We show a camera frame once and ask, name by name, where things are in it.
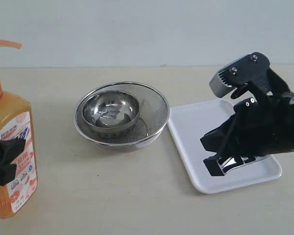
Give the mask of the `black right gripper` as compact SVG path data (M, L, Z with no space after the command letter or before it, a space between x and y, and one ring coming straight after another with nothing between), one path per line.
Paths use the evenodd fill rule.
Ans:
M223 150L231 136L232 157L212 156L203 160L211 176L262 161L266 155L294 151L294 93L272 69L268 72L271 91L264 93L254 84L237 88L232 98L249 91L254 103L235 105L235 114L206 133L200 142L206 151Z

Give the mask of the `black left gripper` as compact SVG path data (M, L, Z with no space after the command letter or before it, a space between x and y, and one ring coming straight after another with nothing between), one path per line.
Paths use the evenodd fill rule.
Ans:
M10 164L25 149L25 139L0 141L0 185L6 185L15 179L16 164Z

